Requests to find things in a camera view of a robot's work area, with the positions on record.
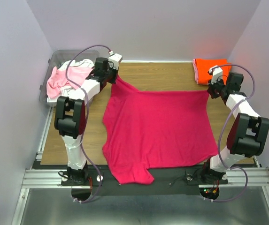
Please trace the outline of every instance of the pile of clothes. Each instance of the pile of clothes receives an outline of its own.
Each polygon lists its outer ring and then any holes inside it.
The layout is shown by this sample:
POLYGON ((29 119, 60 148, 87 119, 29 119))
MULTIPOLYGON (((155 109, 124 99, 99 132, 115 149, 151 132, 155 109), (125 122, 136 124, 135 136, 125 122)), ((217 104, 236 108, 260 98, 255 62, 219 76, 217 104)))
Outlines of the pile of clothes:
MULTIPOLYGON (((203 60, 203 59, 193 59, 192 64, 195 71, 195 81, 200 85, 207 85, 208 81, 211 79, 211 75, 208 74, 208 70, 211 67, 229 64, 227 59, 221 60, 203 60)), ((226 84, 228 74, 231 70, 231 66, 221 67, 223 70, 223 81, 226 84)))
MULTIPOLYGON (((46 101, 48 103, 56 103, 59 96, 68 97, 79 88, 75 84, 70 83, 65 76, 69 62, 64 62, 59 69, 57 67, 53 68, 52 74, 46 84, 46 94, 48 95, 46 101)), ((93 67, 94 63, 89 59, 84 59, 80 62, 73 60, 68 69, 68 78, 82 85, 93 67)))

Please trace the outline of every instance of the pink towel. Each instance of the pink towel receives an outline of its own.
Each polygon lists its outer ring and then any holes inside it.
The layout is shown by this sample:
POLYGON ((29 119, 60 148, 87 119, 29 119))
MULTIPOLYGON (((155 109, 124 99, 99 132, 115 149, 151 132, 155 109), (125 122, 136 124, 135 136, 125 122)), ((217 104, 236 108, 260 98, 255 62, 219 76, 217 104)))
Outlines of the pink towel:
POLYGON ((217 154, 200 91, 139 91, 120 77, 103 122, 104 156, 121 183, 150 184, 149 168, 192 166, 217 154))
MULTIPOLYGON (((88 77, 92 68, 89 67, 70 67, 68 71, 68 77, 72 81, 82 85, 84 80, 88 77)), ((63 86, 71 86, 74 89, 78 89, 76 85, 70 83, 65 77, 65 70, 60 71, 57 67, 53 68, 52 74, 46 84, 46 94, 49 98, 55 98, 60 95, 60 88, 63 86)))

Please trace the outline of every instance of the folded orange towel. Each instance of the folded orange towel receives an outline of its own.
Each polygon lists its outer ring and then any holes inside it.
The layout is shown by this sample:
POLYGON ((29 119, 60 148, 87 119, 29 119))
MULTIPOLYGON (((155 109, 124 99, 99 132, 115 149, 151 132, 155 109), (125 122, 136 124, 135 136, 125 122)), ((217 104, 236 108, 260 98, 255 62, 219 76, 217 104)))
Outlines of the folded orange towel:
MULTIPOLYGON (((208 74, 208 70, 211 67, 221 65, 221 64, 227 64, 229 63, 227 59, 221 59, 221 60, 203 60, 203 59, 194 59, 194 67, 195 68, 195 75, 197 84, 201 85, 207 85, 208 81, 211 79, 211 75, 208 74)), ((226 80, 228 77, 228 74, 231 70, 231 66, 228 67, 221 67, 223 70, 223 80, 224 84, 226 84, 226 80)))

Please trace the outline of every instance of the wooden tabletop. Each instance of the wooden tabletop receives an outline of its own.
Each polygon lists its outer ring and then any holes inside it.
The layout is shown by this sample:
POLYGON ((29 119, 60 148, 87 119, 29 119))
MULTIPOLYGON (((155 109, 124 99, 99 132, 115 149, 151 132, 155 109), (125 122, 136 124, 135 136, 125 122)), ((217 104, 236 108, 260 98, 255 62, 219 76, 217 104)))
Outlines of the wooden tabletop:
MULTIPOLYGON (((194 79, 192 63, 122 63, 119 75, 123 80, 139 90, 206 90, 206 86, 197 85, 194 79)), ((90 159, 97 165, 106 165, 102 147, 107 133, 102 118, 110 97, 111 84, 93 98, 90 105, 89 120, 85 130, 83 147, 90 159)), ((229 109, 220 98, 208 100, 207 112, 217 142, 222 126, 229 114, 229 109)), ((233 124, 233 117, 226 127, 222 139, 223 148, 233 124)), ((66 149, 59 133, 54 128, 54 115, 46 139, 42 165, 66 165, 66 149)), ((252 158, 241 163, 253 164, 252 158)))

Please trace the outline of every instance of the purple cable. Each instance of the purple cable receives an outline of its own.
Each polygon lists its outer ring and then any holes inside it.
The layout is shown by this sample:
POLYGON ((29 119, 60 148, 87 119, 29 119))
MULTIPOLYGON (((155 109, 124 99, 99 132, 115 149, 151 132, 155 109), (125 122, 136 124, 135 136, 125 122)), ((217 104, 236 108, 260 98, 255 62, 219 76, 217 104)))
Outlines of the purple cable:
MULTIPOLYGON (((105 46, 105 45, 92 45, 92 46, 90 46, 90 47, 85 48, 85 49, 82 50, 81 52, 79 52, 79 53, 78 53, 78 54, 77 54, 77 55, 76 55, 76 56, 75 56, 75 57, 68 63, 67 68, 66 68, 66 71, 65 71, 65 77, 67 78, 67 80, 68 80, 69 82, 73 83, 73 84, 76 85, 77 87, 81 87, 81 85, 79 85, 78 83, 76 83, 76 82, 74 82, 74 81, 72 81, 71 79, 68 78, 68 68, 69 68, 70 64, 72 63, 72 61, 73 61, 78 55, 80 55, 82 52, 84 52, 84 51, 86 51, 86 50, 88 50, 88 49, 91 49, 91 48, 93 48, 93 47, 105 47, 105 48, 107 48, 109 51, 111 51, 110 48, 108 48, 108 47, 105 46)), ((85 119, 85 127, 86 127, 87 122, 88 122, 88 116, 89 116, 89 99, 88 99, 87 92, 86 92, 83 88, 81 88, 81 90, 84 92, 84 94, 85 94, 85 99, 86 99, 86 119, 85 119)), ((81 148, 81 151, 83 152, 84 156, 87 158, 87 160, 88 160, 88 161, 93 165, 93 167, 96 169, 96 171, 97 171, 97 173, 98 173, 98 175, 99 175, 99 177, 100 177, 100 182, 99 182, 99 185, 98 185, 98 188, 97 188, 95 194, 94 194, 91 198, 88 198, 88 199, 86 199, 85 201, 79 201, 78 199, 74 199, 76 202, 81 203, 81 204, 83 204, 83 203, 89 203, 91 200, 93 200, 93 199, 95 198, 95 196, 98 194, 98 192, 99 192, 99 190, 100 190, 100 188, 101 188, 102 182, 103 182, 103 180, 101 180, 102 175, 101 175, 100 170, 98 169, 98 167, 96 166, 96 164, 93 163, 93 162, 91 161, 91 159, 87 156, 86 152, 84 151, 84 148, 83 148, 83 145, 82 145, 82 141, 83 141, 83 137, 84 137, 84 132, 85 132, 85 128, 84 128, 84 131, 83 131, 83 133, 82 133, 82 135, 81 135, 81 139, 80 139, 80 143, 81 143, 81 144, 80 144, 80 148, 81 148)))
POLYGON ((218 202, 218 203, 224 203, 224 202, 229 202, 229 201, 235 200, 235 199, 239 198, 240 196, 242 196, 243 193, 244 193, 244 192, 246 191, 246 189, 247 189, 247 185, 248 185, 248 175, 247 175, 246 170, 244 170, 244 169, 243 169, 242 167, 240 167, 240 166, 234 166, 234 167, 231 167, 231 168, 230 168, 229 166, 227 166, 227 165, 225 164, 225 162, 223 161, 223 159, 222 159, 220 149, 221 149, 221 139, 222 139, 223 133, 224 133, 224 131, 225 131, 226 125, 227 125, 227 123, 228 123, 230 117, 232 116, 233 112, 236 110, 236 108, 239 106, 239 104, 241 104, 242 102, 244 102, 244 101, 250 99, 250 98, 254 95, 254 92, 255 92, 255 79, 254 79, 253 75, 251 74, 251 72, 250 72, 248 69, 246 69, 245 67, 240 66, 240 65, 238 65, 238 64, 231 64, 231 63, 230 63, 230 64, 219 65, 219 66, 216 66, 216 67, 214 67, 214 68, 212 68, 212 69, 215 69, 215 68, 218 68, 218 67, 226 67, 226 66, 235 66, 235 67, 239 67, 239 68, 245 70, 245 71, 250 75, 250 77, 251 77, 251 79, 252 79, 253 89, 252 89, 252 92, 251 92, 250 96, 248 96, 248 97, 246 97, 245 99, 242 99, 241 101, 239 101, 239 102, 233 107, 233 109, 230 111, 230 113, 229 113, 229 115, 228 115, 228 117, 227 117, 227 119, 226 119, 226 121, 225 121, 225 123, 224 123, 224 125, 223 125, 223 128, 222 128, 222 130, 221 130, 221 133, 220 133, 220 135, 219 135, 219 139, 218 139, 218 155, 219 155, 220 161, 222 162, 223 166, 224 166, 226 169, 231 169, 231 170, 233 170, 233 169, 240 169, 240 170, 242 170, 243 173, 244 173, 245 176, 246 176, 246 183, 245 183, 245 186, 244 186, 244 189, 242 190, 242 192, 241 192, 240 194, 238 194, 237 196, 235 196, 235 197, 233 197, 233 198, 230 198, 230 199, 226 199, 226 200, 212 200, 213 202, 218 202))

